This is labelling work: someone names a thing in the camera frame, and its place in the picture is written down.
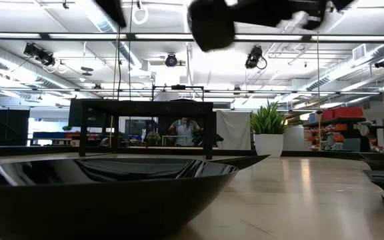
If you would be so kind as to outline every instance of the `ductwork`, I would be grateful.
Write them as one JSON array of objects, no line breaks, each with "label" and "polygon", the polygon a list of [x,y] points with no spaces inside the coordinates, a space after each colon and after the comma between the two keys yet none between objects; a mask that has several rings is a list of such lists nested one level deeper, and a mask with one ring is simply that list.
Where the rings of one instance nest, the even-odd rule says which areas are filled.
[{"label": "ductwork", "polygon": [[[100,32],[117,33],[116,25],[106,17],[92,0],[76,0],[76,5],[86,14]],[[111,44],[114,47],[117,46],[115,41],[111,42]],[[140,60],[130,52],[128,46],[122,41],[119,42],[119,54],[121,54],[126,61],[130,62],[132,69],[140,69],[142,67]]]},{"label": "ductwork", "polygon": [[[350,56],[342,60],[338,64],[324,71],[324,73],[321,74],[319,81],[318,81],[318,75],[316,75],[309,80],[310,83],[302,86],[302,88],[300,88],[298,91],[312,91],[318,88],[318,86],[322,86],[326,83],[330,83],[340,77],[346,76],[358,70],[364,64],[376,63],[382,59],[384,59],[384,44],[383,45],[367,44],[366,54],[363,58],[354,60],[353,57]],[[292,99],[298,96],[299,94],[295,94],[295,93],[288,94],[288,95],[282,96],[282,98],[280,99],[280,102],[291,101]]]},{"label": "ductwork", "polygon": [[[40,66],[36,66],[14,54],[7,52],[0,48],[0,69],[11,71],[11,76],[15,79],[22,80],[23,82],[34,83],[35,81],[42,81],[45,84],[52,83],[55,88],[72,88],[77,89],[79,86],[62,79],[54,74],[48,73]],[[82,93],[85,97],[100,98],[93,93]]]}]

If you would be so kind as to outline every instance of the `table surface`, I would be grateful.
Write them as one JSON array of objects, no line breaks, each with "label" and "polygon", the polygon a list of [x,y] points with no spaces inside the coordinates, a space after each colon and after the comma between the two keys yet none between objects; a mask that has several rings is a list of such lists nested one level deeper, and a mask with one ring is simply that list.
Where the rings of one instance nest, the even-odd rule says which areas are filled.
[{"label": "table surface", "polygon": [[[77,153],[0,157],[0,163],[78,157]],[[174,155],[95,155],[175,157]],[[214,159],[230,157],[214,156]],[[384,240],[382,190],[362,161],[265,159],[240,171],[224,191],[167,240]]]}]

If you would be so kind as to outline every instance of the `shelf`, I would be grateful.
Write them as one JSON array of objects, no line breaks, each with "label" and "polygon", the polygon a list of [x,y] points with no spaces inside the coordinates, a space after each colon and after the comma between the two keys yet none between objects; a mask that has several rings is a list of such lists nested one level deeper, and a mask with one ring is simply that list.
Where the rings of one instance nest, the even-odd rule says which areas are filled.
[{"label": "shelf", "polygon": [[[336,118],[336,119],[330,119],[330,120],[324,120],[321,121],[321,126],[330,125],[332,123],[359,123],[365,121],[364,117],[354,117],[354,118]],[[304,124],[304,127],[316,127],[318,126],[318,122],[316,123],[308,123]]]}]

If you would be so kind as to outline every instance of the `ceiling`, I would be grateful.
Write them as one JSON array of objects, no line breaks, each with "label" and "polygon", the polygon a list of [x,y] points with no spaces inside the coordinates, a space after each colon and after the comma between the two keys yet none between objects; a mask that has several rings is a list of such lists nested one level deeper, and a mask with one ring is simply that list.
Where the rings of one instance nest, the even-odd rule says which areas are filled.
[{"label": "ceiling", "polygon": [[[68,1],[69,9],[62,7],[63,0],[22,0],[0,1],[0,32],[72,32],[94,33],[98,28],[90,21],[78,0]],[[131,10],[136,2],[124,2],[123,9],[127,16],[128,27],[122,32],[132,33],[184,33],[189,32],[184,24],[185,7],[180,0],[143,0],[142,5],[149,10],[149,18],[143,24],[131,20]],[[143,18],[144,11],[138,11],[138,20]],[[349,9],[340,13],[327,11],[327,20],[320,28],[320,34],[366,34],[384,35],[384,0],[360,0]],[[283,21],[278,28],[236,24],[238,33],[312,33],[300,28],[303,14],[296,14],[292,21]],[[0,48],[12,53],[25,61],[39,64],[23,54],[26,42],[20,40],[0,40]],[[128,62],[122,60],[121,75],[115,70],[115,48],[110,42],[72,41],[34,41],[35,44],[47,51],[68,66],[65,73],[55,71],[53,74],[82,88],[92,88],[102,84],[104,88],[112,88],[113,82],[121,88],[150,87],[158,74],[166,73],[164,58],[168,53],[176,54],[183,65],[170,70],[180,84],[194,84],[206,89],[233,89],[240,85],[242,89],[265,90],[298,90],[317,76],[342,60],[352,56],[352,49],[359,44],[297,44],[297,43],[234,43],[227,49],[202,52],[195,43],[190,43],[191,83],[187,78],[187,44],[182,42],[125,42],[131,52],[139,59],[149,61],[152,72],[148,77],[131,76]],[[267,51],[265,70],[245,68],[247,54],[254,45],[261,46]],[[92,76],[82,76],[81,67],[93,68]],[[321,87],[324,91],[340,91],[342,88],[362,81],[369,77],[369,67],[357,68],[353,73],[338,78],[330,84]],[[107,97],[112,93],[96,93]],[[232,97],[231,94],[219,94],[219,97]],[[256,95],[253,104],[259,106],[265,98],[275,99],[276,94]]]}]

